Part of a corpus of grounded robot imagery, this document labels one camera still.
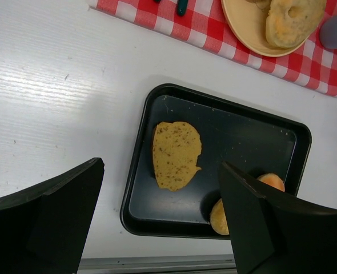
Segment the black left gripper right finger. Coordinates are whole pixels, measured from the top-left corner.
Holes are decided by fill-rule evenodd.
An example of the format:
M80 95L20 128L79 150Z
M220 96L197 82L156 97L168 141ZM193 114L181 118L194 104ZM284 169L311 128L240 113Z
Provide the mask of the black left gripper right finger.
M238 273L337 273L337 209L277 190L228 162L218 181Z

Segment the orange glazed donut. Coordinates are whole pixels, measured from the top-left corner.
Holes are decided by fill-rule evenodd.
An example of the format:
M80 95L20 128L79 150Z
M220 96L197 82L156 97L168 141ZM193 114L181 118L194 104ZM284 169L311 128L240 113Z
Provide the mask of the orange glazed donut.
M253 3L257 8L264 10L270 6L271 0L246 0L249 3Z

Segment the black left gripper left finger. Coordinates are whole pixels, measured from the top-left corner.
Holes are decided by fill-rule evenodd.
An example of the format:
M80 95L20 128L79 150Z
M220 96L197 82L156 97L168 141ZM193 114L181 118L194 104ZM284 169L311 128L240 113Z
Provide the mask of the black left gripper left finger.
M0 197L0 273L77 273L103 175L92 158Z

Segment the large pale bagel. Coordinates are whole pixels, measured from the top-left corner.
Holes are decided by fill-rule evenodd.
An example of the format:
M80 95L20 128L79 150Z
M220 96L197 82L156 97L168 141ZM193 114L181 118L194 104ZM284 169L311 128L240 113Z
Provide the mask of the large pale bagel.
M272 0L266 18L268 43L283 49L299 45L320 24L326 3L322 0Z

